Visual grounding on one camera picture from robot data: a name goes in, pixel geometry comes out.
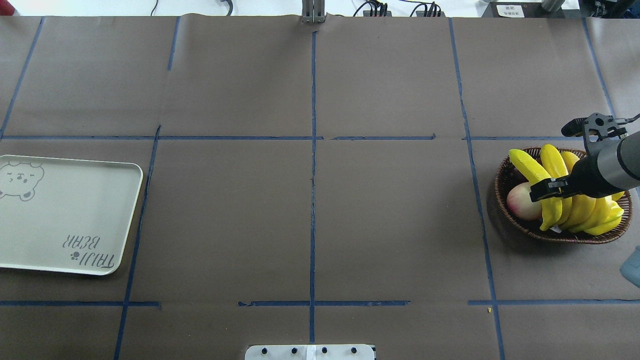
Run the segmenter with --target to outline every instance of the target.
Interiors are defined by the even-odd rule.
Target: white floor
[[[386,0],[393,16],[409,16],[416,4]],[[18,15],[57,16],[148,16],[156,0],[10,0]],[[361,0],[326,0],[328,13],[352,16]],[[480,17],[487,7],[481,0],[438,0],[449,17]],[[566,0],[564,9],[578,9],[578,0]],[[226,15],[228,6],[220,0],[159,0],[154,15],[186,13]],[[233,15],[300,15],[301,0],[235,0]]]

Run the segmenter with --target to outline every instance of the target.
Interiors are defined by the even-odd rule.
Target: red object
[[[11,16],[15,13],[15,8],[8,0],[0,0],[0,15]]]

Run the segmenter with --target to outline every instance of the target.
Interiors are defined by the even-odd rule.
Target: rectangular tray
[[[114,272],[142,178],[133,163],[0,156],[0,267]]]

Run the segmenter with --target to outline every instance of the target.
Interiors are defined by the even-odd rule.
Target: wicker basket
[[[531,155],[534,159],[540,161],[539,147],[528,147],[522,150]],[[563,148],[558,148],[558,150],[570,151],[580,158],[586,156],[586,153],[582,150]],[[625,210],[624,215],[622,215],[622,221],[620,222],[620,225],[607,233],[593,236],[583,232],[572,234],[569,231],[563,231],[561,233],[556,233],[553,230],[540,231],[540,221],[520,220],[511,216],[511,213],[509,212],[509,210],[507,210],[506,200],[509,191],[511,191],[511,189],[522,182],[521,179],[516,179],[515,177],[513,177],[513,169],[514,166],[509,161],[509,158],[506,158],[504,159],[504,161],[502,161],[500,167],[498,168],[498,172],[495,175],[493,190],[497,198],[499,212],[501,212],[506,217],[509,223],[511,223],[524,234],[538,240],[559,243],[604,244],[617,240],[629,228],[629,224],[631,223],[631,218],[633,216],[633,204],[631,202],[631,196],[629,192],[626,191],[624,196],[620,198],[620,200],[618,200],[618,204],[620,205],[620,207]]]

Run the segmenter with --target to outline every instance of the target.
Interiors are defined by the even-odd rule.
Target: bunch of bananas
[[[559,152],[553,145],[546,144],[540,152],[540,165],[522,150],[511,149],[509,159],[531,184],[550,177],[567,176],[573,165],[580,160],[572,152]],[[552,197],[541,200],[542,225],[540,230],[558,227],[571,233],[584,231],[591,235],[601,235],[614,229],[622,221],[622,209],[616,202],[624,192],[594,199],[586,195],[575,195],[567,199]]]

